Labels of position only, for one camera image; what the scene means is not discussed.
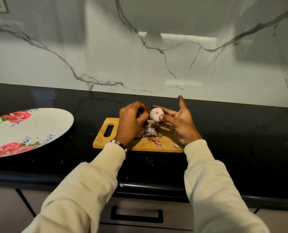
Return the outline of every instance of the black countertop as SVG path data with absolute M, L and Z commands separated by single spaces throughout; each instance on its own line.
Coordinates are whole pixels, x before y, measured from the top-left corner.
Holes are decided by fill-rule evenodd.
M 80 162 L 90 162 L 100 152 L 92 143 L 105 118 L 119 117 L 119 109 L 136 100 L 178 109 L 175 98 L 0 84 L 0 115 L 54 107 L 74 116 L 72 128 L 56 141 L 0 158 L 0 186 L 53 190 Z M 248 207 L 288 210 L 288 108 L 185 102 Z M 186 167 L 183 153 L 129 151 L 114 196 L 188 202 Z

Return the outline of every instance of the beaded bracelet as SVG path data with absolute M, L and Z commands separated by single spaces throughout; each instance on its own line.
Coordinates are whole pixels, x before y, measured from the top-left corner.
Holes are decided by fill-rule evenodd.
M 122 149 L 124 149 L 125 153 L 127 153 L 127 151 L 128 151 L 127 148 L 122 143 L 120 143 L 119 141 L 111 140 L 111 141 L 108 141 L 107 143 L 110 143 L 110 142 L 119 145 Z

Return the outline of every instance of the sleeve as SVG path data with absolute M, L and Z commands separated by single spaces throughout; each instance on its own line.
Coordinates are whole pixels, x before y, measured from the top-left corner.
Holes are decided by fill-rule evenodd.
M 118 183 L 125 151 L 108 143 L 91 163 L 81 163 L 47 197 L 23 233 L 97 232 L 99 218 Z
M 235 188 L 225 165 L 215 160 L 205 140 L 188 144 L 184 181 L 194 212 L 194 232 L 269 233 L 251 213 Z

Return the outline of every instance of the white marble wall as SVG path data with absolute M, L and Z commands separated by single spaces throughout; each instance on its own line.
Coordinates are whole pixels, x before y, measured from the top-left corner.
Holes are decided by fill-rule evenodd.
M 6 0 L 0 83 L 288 107 L 288 0 Z

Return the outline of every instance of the black drawer handle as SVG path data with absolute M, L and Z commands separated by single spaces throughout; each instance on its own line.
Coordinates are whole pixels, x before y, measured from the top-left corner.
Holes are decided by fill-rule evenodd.
M 112 213 L 110 215 L 110 218 L 112 220 L 163 223 L 163 213 L 161 209 L 158 209 L 158 217 L 151 217 L 151 216 L 119 215 L 116 214 L 117 208 L 118 208 L 117 206 L 112 207 Z

